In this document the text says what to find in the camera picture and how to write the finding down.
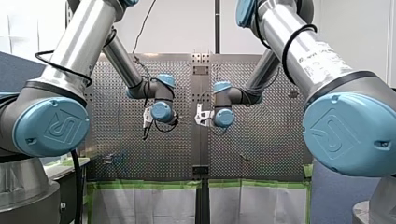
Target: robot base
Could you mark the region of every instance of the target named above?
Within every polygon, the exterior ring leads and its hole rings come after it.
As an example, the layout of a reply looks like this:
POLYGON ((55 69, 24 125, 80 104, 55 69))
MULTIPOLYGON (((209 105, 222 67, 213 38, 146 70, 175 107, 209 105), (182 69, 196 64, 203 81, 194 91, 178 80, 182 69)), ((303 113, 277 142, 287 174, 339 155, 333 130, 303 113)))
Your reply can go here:
POLYGON ((61 192, 39 159, 0 163, 0 222, 59 224, 61 192))
POLYGON ((370 202, 353 207, 353 224, 396 223, 396 178, 384 177, 375 189, 370 202))

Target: pegboard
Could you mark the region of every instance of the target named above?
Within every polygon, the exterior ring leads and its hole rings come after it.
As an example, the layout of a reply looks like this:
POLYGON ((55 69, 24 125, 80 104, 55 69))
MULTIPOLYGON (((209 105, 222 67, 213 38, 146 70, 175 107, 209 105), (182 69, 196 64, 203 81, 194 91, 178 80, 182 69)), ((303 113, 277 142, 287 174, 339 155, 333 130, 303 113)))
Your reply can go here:
POLYGON ((302 134, 304 97, 284 74, 265 91, 261 104, 233 106, 236 122, 223 136, 203 132, 193 123, 196 93, 210 90, 221 80, 242 87, 260 56, 206 55, 202 62, 198 60, 203 58, 190 54, 139 57, 152 76, 175 76, 174 104, 180 124, 170 133, 151 128, 148 140, 143 141, 144 100, 126 97, 125 85, 101 56, 86 94, 92 117, 86 146, 92 158, 89 179, 189 180, 194 178, 192 166, 197 161, 209 166, 209 178, 304 179, 303 164, 312 160, 302 134), (205 70, 202 74, 197 74, 198 65, 205 70))
MULTIPOLYGON (((260 57, 213 56, 212 86, 228 80, 242 87, 260 57)), ((281 68, 259 105, 233 105, 236 121, 223 136, 209 136, 210 178, 304 179, 303 164, 311 162, 303 139, 305 98, 281 68)))
MULTIPOLYGON (((126 96, 126 87, 106 57, 101 56, 92 74, 91 117, 94 149, 90 179, 191 179, 190 55, 140 56, 150 74, 173 75, 177 80, 174 109, 180 123, 170 133, 151 127, 143 141, 144 100, 126 96)), ((142 75, 144 70, 136 66, 142 75)))

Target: robotic arm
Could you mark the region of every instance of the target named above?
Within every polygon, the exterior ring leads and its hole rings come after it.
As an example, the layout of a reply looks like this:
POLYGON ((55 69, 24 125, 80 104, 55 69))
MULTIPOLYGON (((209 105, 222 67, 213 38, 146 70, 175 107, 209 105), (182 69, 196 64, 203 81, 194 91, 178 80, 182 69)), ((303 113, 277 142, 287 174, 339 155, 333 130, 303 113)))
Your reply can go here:
MULTIPOLYGON (((311 0, 238 2, 238 25, 250 28, 271 49, 247 87, 265 86, 280 60, 289 80, 307 99, 304 140, 322 164, 343 175, 396 174, 396 93, 376 74, 347 65, 320 40, 316 27, 309 24, 312 17, 311 0)), ((247 87, 215 84, 214 125, 232 125, 231 105, 247 103, 243 92, 251 103, 260 101, 247 87)))
POLYGON ((92 84, 101 50, 126 83, 129 97, 155 98, 145 117, 176 125, 174 78, 160 74, 144 80, 111 30, 136 2, 81 1, 42 76, 28 80, 19 95, 0 97, 0 156, 60 156, 83 141, 90 127, 83 92, 92 84))
POLYGON ((155 99, 154 105, 145 110, 143 128, 147 129, 154 120, 172 126, 177 125, 178 114, 173 109, 176 86, 174 77, 159 74, 150 80, 143 79, 115 32, 108 37, 103 51, 126 84, 129 98, 155 99))

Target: blue joint cap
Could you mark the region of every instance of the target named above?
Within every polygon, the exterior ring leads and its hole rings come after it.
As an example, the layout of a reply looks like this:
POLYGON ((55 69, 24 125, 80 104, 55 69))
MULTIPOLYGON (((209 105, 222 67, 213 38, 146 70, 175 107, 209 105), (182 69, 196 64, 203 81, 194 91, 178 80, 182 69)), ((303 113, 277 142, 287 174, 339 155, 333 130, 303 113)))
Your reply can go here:
POLYGON ((324 95, 304 114, 304 140, 329 169, 352 176, 396 174, 396 113, 357 93, 324 95))
POLYGON ((239 0, 236 7, 236 24, 240 27, 249 27, 254 12, 255 0, 239 0))
POLYGON ((169 122, 173 118, 172 108, 164 102, 157 102, 151 108, 151 116, 159 122, 169 122))
POLYGON ((131 94, 131 90, 129 90, 128 87, 125 88, 125 93, 126 93, 126 96, 128 96, 128 98, 134 99, 134 97, 133 97, 132 94, 131 94))
POLYGON ((220 128, 228 128, 235 121, 235 114, 231 109, 221 109, 215 116, 215 125, 220 128))
POLYGON ((216 82, 215 85, 213 86, 213 92, 216 94, 218 92, 230 89, 231 86, 232 86, 231 82, 229 82, 229 81, 216 82))
POLYGON ((126 4, 127 7, 132 7, 139 2, 139 0, 122 0, 122 1, 126 4))
POLYGON ((89 129, 88 113, 80 103, 53 97, 22 113, 14 124, 12 138, 21 153, 56 157, 76 149, 89 129))
POLYGON ((157 78, 165 85, 174 88, 176 86, 175 78, 169 74, 159 74, 157 78))

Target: wire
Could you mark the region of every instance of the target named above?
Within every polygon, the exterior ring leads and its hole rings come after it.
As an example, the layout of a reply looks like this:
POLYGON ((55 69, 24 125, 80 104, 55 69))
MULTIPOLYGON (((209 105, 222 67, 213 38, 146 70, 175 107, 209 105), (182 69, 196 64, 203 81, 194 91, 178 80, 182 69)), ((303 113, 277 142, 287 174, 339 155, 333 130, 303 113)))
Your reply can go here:
POLYGON ((205 96, 205 94, 209 93, 209 92, 213 92, 213 91, 204 91, 201 93, 201 96, 199 97, 198 103, 202 102, 204 103, 204 101, 202 100, 202 98, 205 96))
MULTIPOLYGON (((202 102, 202 105, 204 104, 204 101, 202 101, 202 98, 203 98, 203 96, 204 96, 206 93, 208 93, 208 92, 213 92, 213 91, 204 91, 204 92, 201 93, 201 96, 200 96, 198 102, 202 102)), ((201 120, 201 121, 203 121, 203 122, 205 122, 205 121, 207 121, 207 120, 213 121, 213 119, 211 118, 211 117, 212 117, 212 111, 213 111, 213 110, 211 109, 210 112, 209 112, 209 118, 203 119, 203 120, 201 120)), ((227 131, 228 131, 228 128, 225 128, 225 129, 223 129, 223 133, 218 134, 218 133, 215 132, 215 130, 214 130, 214 128, 212 127, 211 124, 212 124, 212 122, 209 122, 209 129, 210 129, 210 132, 212 132, 215 136, 223 136, 223 135, 226 134, 227 131)))
POLYGON ((159 132, 161 132, 161 133, 170 133, 170 132, 172 132, 172 131, 176 128, 176 126, 177 126, 177 123, 176 123, 175 125, 171 125, 171 126, 172 126, 171 129, 169 129, 169 130, 162 130, 162 129, 160 129, 160 127, 158 127, 157 120, 154 120, 153 122, 154 122, 154 125, 155 125, 155 127, 157 128, 157 130, 158 130, 159 132))
POLYGON ((271 82, 270 84, 266 85, 266 86, 263 87, 263 88, 264 88, 264 89, 270 88, 270 87, 275 83, 275 81, 277 80, 277 78, 279 77, 279 74, 280 74, 280 67, 277 68, 276 75, 275 75, 274 79, 272 80, 272 82, 271 82))
POLYGON ((145 128, 143 131, 143 141, 146 141, 149 138, 149 131, 151 130, 152 122, 149 124, 148 128, 145 128))
POLYGON ((252 106, 252 103, 251 103, 251 100, 250 100, 250 97, 248 96, 248 94, 244 91, 244 89, 242 89, 242 88, 237 88, 238 90, 240 90, 241 92, 242 92, 242 97, 241 97, 241 104, 243 103, 243 101, 244 101, 244 95, 245 95, 245 97, 247 98, 247 100, 248 100, 248 105, 245 105, 245 107, 251 107, 252 106))
POLYGON ((314 31, 315 33, 317 33, 318 28, 314 24, 307 24, 307 25, 302 26, 300 29, 296 30, 291 35, 290 39, 288 40, 288 42, 285 45, 285 48, 283 49, 283 54, 282 54, 283 71, 285 72, 285 75, 288 78, 288 80, 293 84, 295 84, 295 83, 294 83, 293 78, 290 75, 288 65, 287 65, 289 48, 290 48, 291 44, 293 43, 293 41, 299 36, 299 34, 304 31, 314 31))
POLYGON ((114 40, 114 38, 116 38, 116 36, 117 36, 117 29, 115 29, 113 26, 111 27, 110 38, 107 39, 106 43, 103 45, 103 48, 109 45, 114 40))
POLYGON ((71 152, 72 154, 72 159, 73 159, 73 164, 76 172, 76 217, 75 217, 75 223, 80 224, 81 223, 81 211, 82 211, 82 172, 81 168, 79 167, 79 161, 78 161, 78 155, 77 151, 74 150, 71 152))
POLYGON ((36 57, 38 60, 40 60, 41 62, 46 63, 46 64, 49 64, 50 66, 52 66, 52 67, 54 67, 54 68, 56 68, 56 69, 59 69, 59 70, 61 70, 61 71, 64 71, 64 72, 67 72, 67 73, 71 73, 71 74, 73 74, 73 75, 75 75, 75 76, 84 78, 85 80, 88 81, 88 83, 86 84, 86 87, 91 86, 91 84, 93 83, 93 81, 92 81, 92 79, 91 79, 90 77, 88 77, 88 76, 86 76, 86 75, 84 75, 84 74, 75 72, 75 71, 73 71, 73 70, 71 70, 71 69, 68 69, 68 68, 66 68, 66 67, 63 67, 63 66, 61 66, 61 65, 59 65, 59 64, 52 63, 52 62, 48 61, 47 59, 44 59, 44 58, 41 57, 41 55, 51 54, 51 53, 53 53, 53 50, 40 51, 40 52, 37 52, 37 53, 35 54, 35 57, 36 57))
POLYGON ((151 13, 151 10, 154 7, 155 2, 157 2, 157 0, 152 1, 151 6, 149 7, 149 10, 148 10, 148 14, 146 15, 146 18, 143 20, 142 28, 140 29, 139 35, 137 35, 136 41, 134 42, 134 50, 132 51, 132 54, 134 54, 134 52, 136 51, 137 44, 139 42, 139 38, 143 34, 143 30, 145 29, 146 21, 149 18, 149 14, 151 13))

